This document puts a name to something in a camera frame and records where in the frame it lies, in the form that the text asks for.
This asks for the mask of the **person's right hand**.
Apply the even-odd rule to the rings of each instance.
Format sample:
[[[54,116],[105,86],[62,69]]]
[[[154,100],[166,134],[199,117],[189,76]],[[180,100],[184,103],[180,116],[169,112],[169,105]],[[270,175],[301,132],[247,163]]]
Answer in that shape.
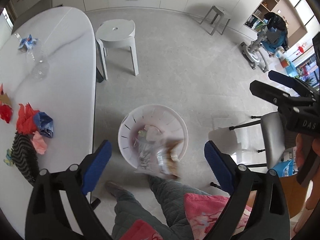
[[[302,214],[291,229],[291,237],[299,233],[319,202],[319,138],[313,139],[311,148],[304,153],[305,142],[308,144],[310,138],[301,133],[296,136],[296,165],[299,169],[297,181],[302,182],[302,186],[312,181],[312,191]]]

